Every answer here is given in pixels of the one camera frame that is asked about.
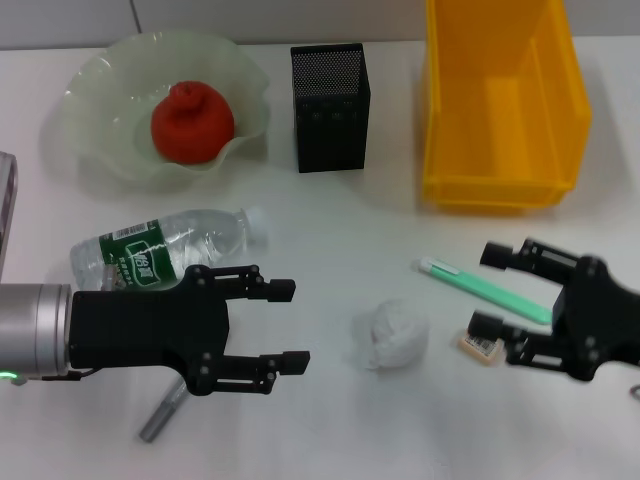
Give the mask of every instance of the water bottle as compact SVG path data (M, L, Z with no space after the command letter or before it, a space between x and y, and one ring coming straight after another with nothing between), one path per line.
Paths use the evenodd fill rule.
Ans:
M81 242L71 249L71 268L80 290L100 290L105 264L117 269L117 289L167 288L189 265L213 267L266 238L259 208L189 210Z

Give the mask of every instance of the mesh container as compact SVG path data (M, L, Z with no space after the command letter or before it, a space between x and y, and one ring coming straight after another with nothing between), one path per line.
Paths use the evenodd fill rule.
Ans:
M362 44L294 47L291 63L298 170L363 168L371 92Z

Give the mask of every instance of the yellow storage box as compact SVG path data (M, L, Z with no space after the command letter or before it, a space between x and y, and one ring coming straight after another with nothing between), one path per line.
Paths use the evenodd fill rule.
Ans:
M485 210L573 189L591 108L562 0L427 0L424 194Z

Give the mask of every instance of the red fruit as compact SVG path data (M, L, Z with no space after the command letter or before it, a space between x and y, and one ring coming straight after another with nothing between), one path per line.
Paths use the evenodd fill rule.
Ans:
M151 138L176 163L205 163L233 139L233 114L216 90L202 82L180 82L153 110Z

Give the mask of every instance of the white tabletop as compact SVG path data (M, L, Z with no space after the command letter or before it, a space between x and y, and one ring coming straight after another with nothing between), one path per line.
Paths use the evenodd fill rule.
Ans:
M637 478L640 403L627 392L640 370L608 365L580 384L484 368L451 345L473 310L522 320L409 268L429 254L551 305L556 286L478 266L488 240L519 246L533 236L597 253L640 287L640 37L576 45L594 111L578 188L557 208L516 218L417 206L422 43L365 46L365 169L306 175L296 170L289 49L246 47L271 78L266 140L213 178L164 193L96 178L61 143L57 101L96 50L1 52L0 150L17 156L20 173L4 282L73 283L68 252L77 241L189 208L259 204L273 236L268 254L250 260L267 278L294 278L298 290L292 304L233 302L227 353L312 355L304 376L280 378L270 396L189 399L153 445L135 435L174 378L169 369L1 384L2 478ZM351 319L394 297L424 302L427 355L404 370L362 371Z

